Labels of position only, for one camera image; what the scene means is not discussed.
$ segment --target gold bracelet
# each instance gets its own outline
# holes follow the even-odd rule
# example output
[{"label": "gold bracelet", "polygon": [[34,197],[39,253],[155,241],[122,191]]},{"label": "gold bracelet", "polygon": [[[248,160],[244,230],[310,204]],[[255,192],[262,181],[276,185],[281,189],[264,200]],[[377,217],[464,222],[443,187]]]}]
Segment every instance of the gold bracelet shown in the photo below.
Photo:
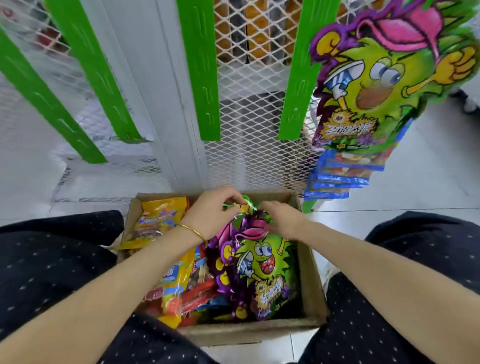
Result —
[{"label": "gold bracelet", "polygon": [[202,240],[203,240],[205,243],[208,243],[208,240],[205,239],[204,236],[203,236],[201,233],[199,233],[199,232],[198,232],[197,230],[195,230],[195,229],[192,229],[190,226],[183,225],[183,224],[177,224],[177,226],[182,226],[182,227],[184,227],[184,228],[186,228],[186,229],[194,232],[194,233],[197,234],[200,238],[202,238]]}]

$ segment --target cardboard box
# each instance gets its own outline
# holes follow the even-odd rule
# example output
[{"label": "cardboard box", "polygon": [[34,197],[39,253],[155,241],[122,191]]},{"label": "cardboard box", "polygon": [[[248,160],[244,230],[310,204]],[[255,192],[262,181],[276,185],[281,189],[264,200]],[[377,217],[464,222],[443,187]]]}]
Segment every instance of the cardboard box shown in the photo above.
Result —
[{"label": "cardboard box", "polygon": [[[279,192],[243,192],[255,205],[260,202],[280,201],[288,203],[301,211],[297,196],[286,191]],[[179,194],[138,194],[132,199],[125,223],[122,241],[133,231],[133,228],[143,213],[142,201],[153,201],[164,198],[178,197]],[[187,196],[192,205],[199,195]],[[299,318],[277,319],[260,322],[245,322],[237,324],[211,324],[179,328],[178,331],[188,337],[198,346],[231,345],[271,340],[295,332],[318,328],[326,323],[328,309],[322,291],[322,283],[318,267],[311,248],[298,243],[298,258],[300,266],[301,297],[303,311]],[[123,260],[119,254],[118,262]]]}]

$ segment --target pink hat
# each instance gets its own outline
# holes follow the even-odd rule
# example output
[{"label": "pink hat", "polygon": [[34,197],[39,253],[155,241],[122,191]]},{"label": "pink hat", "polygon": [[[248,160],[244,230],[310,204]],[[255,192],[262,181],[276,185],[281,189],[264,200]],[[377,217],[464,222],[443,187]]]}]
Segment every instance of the pink hat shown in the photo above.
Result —
[{"label": "pink hat", "polygon": [[430,47],[435,63],[438,63],[440,54],[437,37],[443,26],[442,16],[434,7],[423,10],[423,5],[422,2],[398,17],[363,19],[357,26],[357,38],[361,38],[360,30],[368,26],[385,48],[395,52],[410,52]]}]

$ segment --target tiled floor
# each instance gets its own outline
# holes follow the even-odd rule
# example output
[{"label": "tiled floor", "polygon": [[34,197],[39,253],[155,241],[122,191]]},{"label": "tiled floor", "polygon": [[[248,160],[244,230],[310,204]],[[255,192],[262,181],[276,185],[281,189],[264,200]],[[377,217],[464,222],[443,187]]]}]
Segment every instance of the tiled floor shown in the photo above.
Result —
[{"label": "tiled floor", "polygon": [[[48,126],[36,126],[34,139],[24,135],[18,145],[1,146],[0,225],[110,208],[126,213],[126,204],[52,204],[49,197],[61,166],[47,151],[56,136]],[[378,223],[409,209],[480,224],[479,139],[480,119],[463,115],[455,100],[430,107],[408,131],[385,172],[373,175],[371,186],[352,191],[350,199],[325,202],[310,218],[361,239]],[[325,267],[321,256],[317,261]],[[205,350],[221,363],[286,363],[299,359],[313,334]]]}]

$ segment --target cartoon eye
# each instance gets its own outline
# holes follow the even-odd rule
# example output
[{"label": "cartoon eye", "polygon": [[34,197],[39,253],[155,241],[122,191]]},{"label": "cartoon eye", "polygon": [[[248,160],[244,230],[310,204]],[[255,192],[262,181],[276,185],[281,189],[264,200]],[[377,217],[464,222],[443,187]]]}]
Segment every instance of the cartoon eye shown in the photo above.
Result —
[{"label": "cartoon eye", "polygon": [[271,256],[272,255],[272,247],[270,246],[270,244],[264,244],[262,246],[262,252],[265,256]]},{"label": "cartoon eye", "polygon": [[391,87],[395,85],[400,79],[402,78],[402,75],[400,74],[399,71],[394,70],[393,68],[390,68],[388,70],[385,70],[385,72],[382,74],[382,79],[380,80],[380,84],[383,87]]},{"label": "cartoon eye", "polygon": [[383,73],[388,69],[387,66],[385,66],[381,62],[377,62],[373,65],[372,69],[370,70],[370,78],[373,80],[380,80],[382,77]]},{"label": "cartoon eye", "polygon": [[255,254],[263,255],[262,253],[262,246],[260,244],[255,244]]}]

